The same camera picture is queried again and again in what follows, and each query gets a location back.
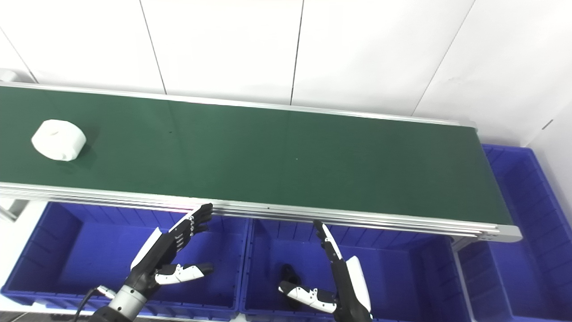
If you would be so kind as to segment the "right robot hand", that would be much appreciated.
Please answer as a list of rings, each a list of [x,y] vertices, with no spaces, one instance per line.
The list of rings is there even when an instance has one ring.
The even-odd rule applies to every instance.
[[[330,263],[336,293],[302,284],[280,281],[278,291],[287,298],[332,314],[336,322],[371,322],[370,295],[360,260],[354,255],[344,259],[330,230],[320,220],[313,220],[316,235]]]

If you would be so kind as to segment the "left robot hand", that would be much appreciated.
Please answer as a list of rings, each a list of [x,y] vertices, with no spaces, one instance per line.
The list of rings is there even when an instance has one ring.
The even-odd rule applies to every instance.
[[[132,261],[124,285],[148,300],[162,285],[186,283],[213,273],[212,263],[173,263],[192,236],[208,230],[212,213],[213,204],[202,204],[185,214],[168,232],[156,228]]]

